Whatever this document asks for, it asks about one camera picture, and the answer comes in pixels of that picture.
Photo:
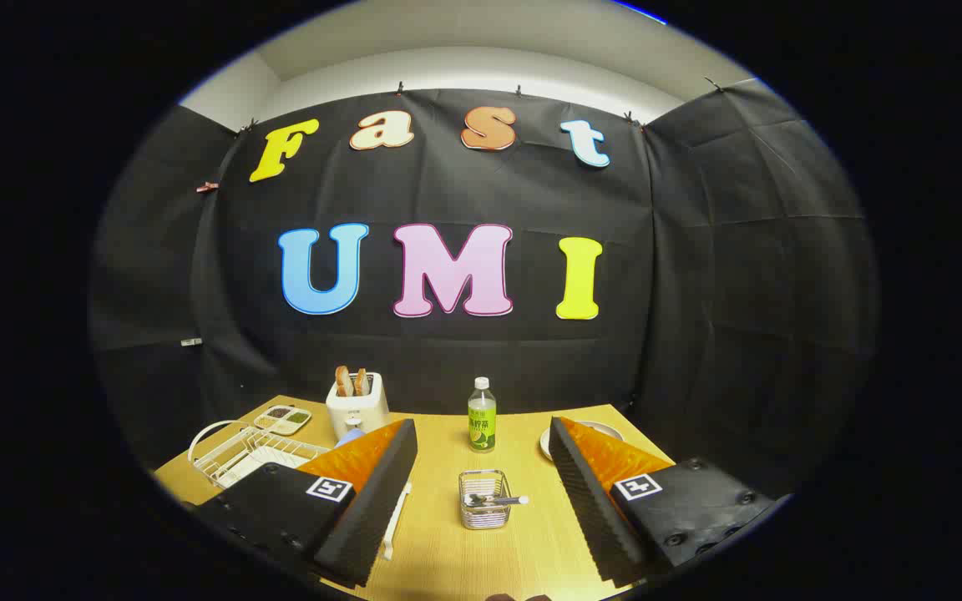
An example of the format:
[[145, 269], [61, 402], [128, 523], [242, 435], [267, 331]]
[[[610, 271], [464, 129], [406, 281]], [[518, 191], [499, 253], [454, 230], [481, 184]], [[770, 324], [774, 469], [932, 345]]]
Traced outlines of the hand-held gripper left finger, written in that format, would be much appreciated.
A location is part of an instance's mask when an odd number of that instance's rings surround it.
[[286, 571], [364, 586], [417, 453], [397, 420], [301, 467], [264, 462], [195, 516]]

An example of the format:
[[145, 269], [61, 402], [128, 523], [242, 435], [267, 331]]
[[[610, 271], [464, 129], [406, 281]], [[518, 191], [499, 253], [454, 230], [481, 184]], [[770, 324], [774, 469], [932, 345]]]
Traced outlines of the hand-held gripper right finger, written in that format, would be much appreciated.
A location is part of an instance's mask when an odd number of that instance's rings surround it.
[[710, 460], [673, 463], [562, 416], [549, 451], [600, 577], [618, 587], [697, 567], [785, 502]]

